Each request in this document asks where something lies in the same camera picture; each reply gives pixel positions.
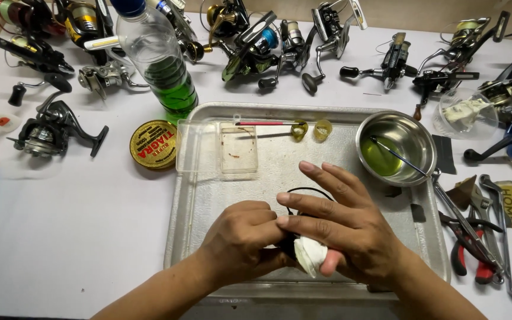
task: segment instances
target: wrench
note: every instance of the wrench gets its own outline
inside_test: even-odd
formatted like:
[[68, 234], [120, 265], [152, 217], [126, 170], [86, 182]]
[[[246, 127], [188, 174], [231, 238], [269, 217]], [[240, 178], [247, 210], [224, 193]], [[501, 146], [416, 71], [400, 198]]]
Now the wrench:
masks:
[[508, 255], [508, 237], [507, 237], [507, 224], [505, 223], [505, 208], [503, 206], [503, 190], [498, 185], [491, 181], [491, 178], [487, 174], [482, 174], [479, 177], [479, 185], [487, 188], [491, 194], [495, 194], [497, 201], [500, 201], [497, 213], [497, 220], [501, 224], [503, 229], [503, 255], [505, 259], [505, 277], [507, 277], [507, 292], [512, 298], [512, 278], [511, 278], [511, 262]]
[[[484, 197], [481, 194], [481, 189], [477, 185], [473, 186], [473, 193], [471, 196], [471, 203], [472, 206], [477, 211], [477, 214], [479, 215], [479, 218], [482, 220], [485, 220], [487, 222], [491, 222], [489, 219], [489, 207], [493, 203], [493, 200]], [[484, 228], [484, 235], [485, 243], [487, 243], [487, 248], [489, 251], [491, 251], [491, 254], [495, 257], [499, 263], [503, 263], [501, 252], [499, 251], [499, 247], [497, 246], [497, 239], [495, 238], [495, 235], [493, 233], [493, 230], [491, 228]]]
[[449, 207], [450, 211], [452, 211], [456, 218], [460, 221], [461, 227], [471, 237], [473, 243], [475, 243], [475, 245], [481, 251], [481, 253], [483, 253], [483, 255], [491, 262], [491, 264], [495, 266], [495, 275], [497, 276], [495, 283], [502, 284], [504, 281], [503, 273], [505, 273], [503, 265], [498, 260], [495, 259], [495, 257], [491, 254], [491, 251], [487, 249], [483, 241], [481, 241], [481, 238], [477, 236], [477, 233], [475, 232], [473, 227], [465, 219], [464, 215], [461, 214], [461, 212], [458, 210], [456, 205], [453, 204], [452, 200], [449, 198], [447, 193], [445, 193], [444, 188], [442, 188], [439, 182], [437, 181], [438, 178], [440, 178], [440, 175], [440, 169], [436, 169], [432, 173], [432, 184], [434, 186], [434, 190], [436, 190], [436, 193], [442, 198], [442, 200], [444, 200], [445, 204]]

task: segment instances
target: blue bottle cap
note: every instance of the blue bottle cap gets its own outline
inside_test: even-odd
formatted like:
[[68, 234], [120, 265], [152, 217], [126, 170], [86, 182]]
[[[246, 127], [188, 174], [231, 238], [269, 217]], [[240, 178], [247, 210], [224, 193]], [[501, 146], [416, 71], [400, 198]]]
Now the blue bottle cap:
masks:
[[132, 18], [146, 10], [146, 0], [110, 0], [119, 15]]

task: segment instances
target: metal tray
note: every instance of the metal tray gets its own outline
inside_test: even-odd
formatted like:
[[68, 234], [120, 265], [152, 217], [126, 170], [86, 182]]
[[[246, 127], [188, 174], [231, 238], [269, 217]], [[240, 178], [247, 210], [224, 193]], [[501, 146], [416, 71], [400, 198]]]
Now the metal tray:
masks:
[[[205, 103], [189, 115], [195, 121], [231, 121], [233, 114], [243, 120], [303, 119], [309, 131], [300, 142], [289, 134], [289, 127], [257, 127], [258, 171], [250, 175], [223, 175], [214, 172], [183, 172], [177, 176], [169, 222], [164, 268], [175, 265], [194, 252], [212, 222], [222, 211], [241, 200], [263, 200], [277, 214], [287, 214], [276, 201], [276, 194], [295, 187], [319, 186], [297, 168], [301, 160], [313, 164], [329, 162], [360, 178], [397, 237], [446, 281], [450, 281], [449, 260], [441, 231], [431, 182], [402, 189], [395, 198], [386, 196], [386, 185], [372, 177], [356, 154], [355, 136], [361, 122], [381, 109], [331, 108], [316, 106]], [[313, 136], [314, 122], [327, 119], [333, 124], [331, 135], [318, 142]], [[203, 161], [203, 155], [191, 155]], [[424, 214], [415, 221], [411, 204], [420, 205]], [[272, 272], [254, 281], [224, 287], [210, 297], [219, 302], [260, 301], [274, 298], [295, 300], [395, 300], [393, 293], [369, 293], [366, 286], [340, 274], [331, 278], [310, 278], [293, 268]]]

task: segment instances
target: yellow oil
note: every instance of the yellow oil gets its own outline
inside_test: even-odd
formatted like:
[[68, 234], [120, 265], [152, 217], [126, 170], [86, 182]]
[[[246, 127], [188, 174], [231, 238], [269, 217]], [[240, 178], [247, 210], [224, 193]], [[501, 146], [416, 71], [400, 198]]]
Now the yellow oil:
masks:
[[[377, 137], [377, 140], [401, 155], [394, 142], [384, 137]], [[361, 153], [369, 167], [382, 177], [394, 175], [402, 167], [402, 160], [392, 155], [387, 149], [371, 141], [368, 137], [361, 141]]]

